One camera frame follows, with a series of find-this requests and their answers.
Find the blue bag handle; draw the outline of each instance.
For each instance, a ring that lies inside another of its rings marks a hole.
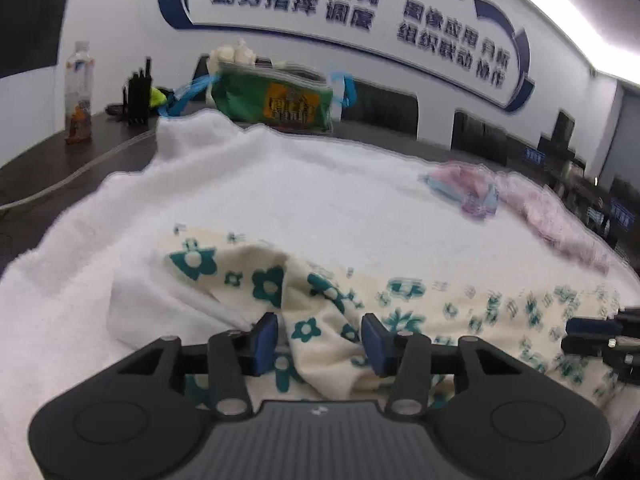
[[[353,83],[353,77],[351,74],[347,74],[345,72],[332,72],[330,75],[331,82],[338,81],[340,78],[344,79],[344,97],[334,97],[334,101],[340,103],[343,108],[352,107],[358,100],[356,95],[356,85]]]
[[[217,74],[203,75],[185,86],[181,86],[174,92],[173,96],[167,99],[165,104],[158,107],[158,115],[162,117],[179,116],[191,99],[207,88],[209,84],[215,83],[218,79],[220,79],[220,77]]]

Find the bottle cap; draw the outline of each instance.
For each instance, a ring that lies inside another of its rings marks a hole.
[[[80,52],[81,50],[84,50],[85,52],[89,50],[88,41],[76,41],[76,52]]]

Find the green bag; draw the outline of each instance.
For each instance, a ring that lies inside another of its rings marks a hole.
[[[286,130],[332,129],[334,90],[318,72],[293,64],[269,68],[220,62],[218,76],[211,95],[233,121]]]

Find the gray ribbed panel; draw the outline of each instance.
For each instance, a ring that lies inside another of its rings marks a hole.
[[[327,411],[316,410],[324,407]],[[467,480],[417,424],[386,420],[373,402],[266,402],[221,424],[169,480]]]

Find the plastic bottle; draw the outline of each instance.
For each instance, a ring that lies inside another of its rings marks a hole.
[[[89,42],[76,41],[76,51],[66,61],[65,129],[66,143],[91,139],[91,92],[94,86],[94,60]]]

